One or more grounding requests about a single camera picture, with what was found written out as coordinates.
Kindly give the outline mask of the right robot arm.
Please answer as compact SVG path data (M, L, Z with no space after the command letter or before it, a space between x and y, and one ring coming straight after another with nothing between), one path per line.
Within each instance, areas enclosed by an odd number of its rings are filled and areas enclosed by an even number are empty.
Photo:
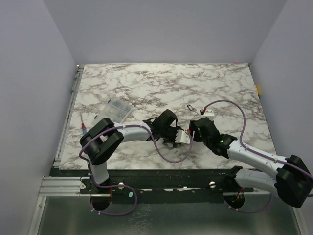
M313 189L313 176L303 160L296 156L273 155L249 145L229 134L221 134L207 117L189 123L193 140L202 142L215 155L243 162L257 169L239 169L236 175L225 178L229 191L257 188L271 192L286 204L300 208Z

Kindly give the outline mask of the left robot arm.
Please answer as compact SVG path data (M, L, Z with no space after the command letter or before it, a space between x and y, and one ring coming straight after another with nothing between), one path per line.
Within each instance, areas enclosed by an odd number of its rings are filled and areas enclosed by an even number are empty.
M86 132L79 140L83 152L88 156L89 170L93 177L91 187L97 193L103 193L108 187L109 174L107 160L117 147L130 141L157 141L162 138L164 143L175 147L182 143L184 130L178 126L177 116L165 110L160 116L143 120L134 124L122 125L105 117Z

